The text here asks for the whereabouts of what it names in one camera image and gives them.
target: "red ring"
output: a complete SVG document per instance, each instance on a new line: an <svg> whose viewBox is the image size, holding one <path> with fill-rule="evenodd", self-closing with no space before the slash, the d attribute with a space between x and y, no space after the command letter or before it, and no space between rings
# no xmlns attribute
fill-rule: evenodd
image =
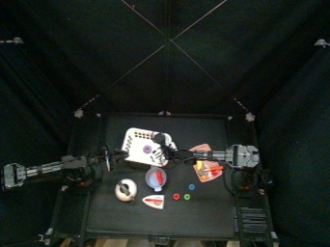
<svg viewBox="0 0 330 247"><path fill-rule="evenodd" d="M172 194L172 199L178 201L180 199L180 194L179 193Z"/></svg>

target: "white object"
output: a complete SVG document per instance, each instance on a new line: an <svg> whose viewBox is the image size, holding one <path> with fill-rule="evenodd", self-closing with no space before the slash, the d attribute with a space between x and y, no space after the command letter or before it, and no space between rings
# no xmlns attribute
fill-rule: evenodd
<svg viewBox="0 0 330 247"><path fill-rule="evenodd" d="M128 178L121 179L115 187L115 194L117 199L123 202L128 202L133 200L133 197L136 196L136 192L137 192L136 183Z"/></svg>
<svg viewBox="0 0 330 247"><path fill-rule="evenodd" d="M164 209L164 195L151 195L141 199L144 205L155 208L155 209Z"/></svg>
<svg viewBox="0 0 330 247"><path fill-rule="evenodd" d="M152 166L163 167L167 164L160 145L154 143L152 138L159 132L129 128L125 135L121 150L128 152L127 161L144 163ZM175 144L171 142L171 137L164 133L164 143L174 149Z"/></svg>

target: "green ring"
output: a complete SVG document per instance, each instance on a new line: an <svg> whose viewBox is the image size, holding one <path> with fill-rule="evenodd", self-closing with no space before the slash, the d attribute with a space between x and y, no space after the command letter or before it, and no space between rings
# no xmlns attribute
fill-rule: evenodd
<svg viewBox="0 0 330 247"><path fill-rule="evenodd" d="M191 200L191 195L190 194L184 194L184 200Z"/></svg>

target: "blue ring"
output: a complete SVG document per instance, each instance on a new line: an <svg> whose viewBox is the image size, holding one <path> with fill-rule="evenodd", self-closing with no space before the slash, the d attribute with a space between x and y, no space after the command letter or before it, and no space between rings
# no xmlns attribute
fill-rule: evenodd
<svg viewBox="0 0 330 247"><path fill-rule="evenodd" d="M194 184L190 184L190 190L195 190L195 185Z"/></svg>

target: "black backdrop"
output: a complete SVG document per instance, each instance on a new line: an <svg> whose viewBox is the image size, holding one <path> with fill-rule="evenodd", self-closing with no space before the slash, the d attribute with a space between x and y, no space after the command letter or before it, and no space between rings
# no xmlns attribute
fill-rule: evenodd
<svg viewBox="0 0 330 247"><path fill-rule="evenodd" d="M252 112L275 230L329 245L329 1L0 3L0 163L65 153L73 111ZM49 226L55 187L0 194L0 243Z"/></svg>

